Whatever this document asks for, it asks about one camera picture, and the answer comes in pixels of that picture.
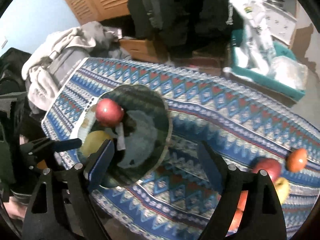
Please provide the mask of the person's left hand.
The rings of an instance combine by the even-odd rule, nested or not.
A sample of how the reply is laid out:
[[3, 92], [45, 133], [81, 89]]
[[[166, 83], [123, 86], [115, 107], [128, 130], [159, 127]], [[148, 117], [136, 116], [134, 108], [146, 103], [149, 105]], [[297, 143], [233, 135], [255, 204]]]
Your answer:
[[24, 220], [27, 211], [25, 205], [10, 199], [9, 202], [4, 202], [4, 207], [10, 218]]

